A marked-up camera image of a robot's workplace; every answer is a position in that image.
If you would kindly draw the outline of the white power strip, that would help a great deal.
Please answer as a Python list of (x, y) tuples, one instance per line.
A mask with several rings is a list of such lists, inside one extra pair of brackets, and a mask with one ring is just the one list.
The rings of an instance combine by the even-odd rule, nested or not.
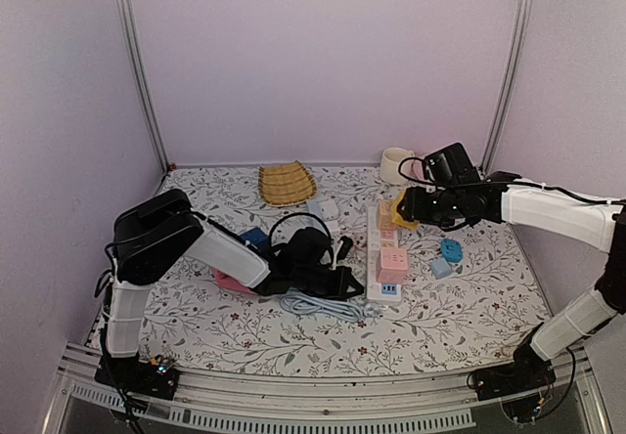
[(368, 208), (366, 265), (367, 299), (383, 305), (398, 305), (408, 271), (408, 256), (398, 245), (397, 232), (379, 227), (378, 210), (374, 206)]

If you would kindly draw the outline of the bright blue plug adapter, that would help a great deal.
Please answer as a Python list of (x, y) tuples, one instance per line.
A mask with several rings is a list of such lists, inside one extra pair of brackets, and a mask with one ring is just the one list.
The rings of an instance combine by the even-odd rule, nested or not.
[(461, 263), (464, 258), (461, 244), (454, 239), (445, 238), (441, 241), (441, 254), (447, 262), (453, 264)]

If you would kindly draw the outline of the pink cube socket adapter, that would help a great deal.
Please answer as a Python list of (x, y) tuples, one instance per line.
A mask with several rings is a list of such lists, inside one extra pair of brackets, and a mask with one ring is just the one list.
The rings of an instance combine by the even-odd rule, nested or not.
[(377, 282), (400, 284), (408, 271), (407, 251), (398, 247), (383, 247), (380, 250)]

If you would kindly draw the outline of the yellow cube socket adapter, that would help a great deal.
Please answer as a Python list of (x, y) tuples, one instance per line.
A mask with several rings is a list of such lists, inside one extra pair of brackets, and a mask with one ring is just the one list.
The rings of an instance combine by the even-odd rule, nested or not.
[(406, 193), (407, 190), (402, 190), (390, 204), (391, 222), (398, 228), (414, 231), (420, 222), (413, 219), (406, 209)]

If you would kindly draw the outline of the light blue plug adapter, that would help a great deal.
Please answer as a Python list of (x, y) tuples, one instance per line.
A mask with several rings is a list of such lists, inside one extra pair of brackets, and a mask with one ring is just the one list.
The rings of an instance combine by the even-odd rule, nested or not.
[(454, 272), (450, 263), (444, 258), (437, 258), (430, 262), (430, 269), (433, 276), (437, 279), (445, 279), (451, 276)]

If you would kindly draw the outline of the beige cube socket adapter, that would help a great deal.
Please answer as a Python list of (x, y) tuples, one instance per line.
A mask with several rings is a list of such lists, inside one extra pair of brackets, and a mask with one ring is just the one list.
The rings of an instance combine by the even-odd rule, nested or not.
[(379, 202), (377, 210), (377, 225), (380, 230), (393, 231), (397, 225), (393, 222), (391, 201), (383, 199)]

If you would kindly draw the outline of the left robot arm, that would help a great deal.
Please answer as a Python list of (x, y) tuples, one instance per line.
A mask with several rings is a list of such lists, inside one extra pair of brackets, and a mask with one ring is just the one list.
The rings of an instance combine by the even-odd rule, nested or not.
[(109, 314), (105, 351), (111, 356), (109, 375), (125, 389), (145, 381), (143, 364), (133, 357), (153, 285), (183, 257), (190, 257), (234, 279), (258, 295), (283, 295), (298, 290), (325, 301), (347, 301), (364, 294), (365, 287), (342, 260), (351, 244), (334, 245), (324, 221), (297, 230), (276, 243), (271, 234), (236, 235), (199, 213), (180, 189), (168, 190), (119, 215), (113, 241), (106, 247), (111, 259)]

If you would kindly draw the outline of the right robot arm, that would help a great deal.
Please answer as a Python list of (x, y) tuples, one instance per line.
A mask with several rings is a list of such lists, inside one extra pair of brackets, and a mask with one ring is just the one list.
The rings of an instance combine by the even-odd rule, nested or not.
[(606, 256), (602, 275), (550, 320), (537, 326), (515, 350), (506, 382), (525, 391), (540, 379), (547, 362), (570, 344), (592, 335), (625, 312), (625, 202), (583, 196), (500, 172), (463, 185), (419, 182), (396, 207), (409, 222), (452, 231), (481, 221), (525, 226), (589, 245)]

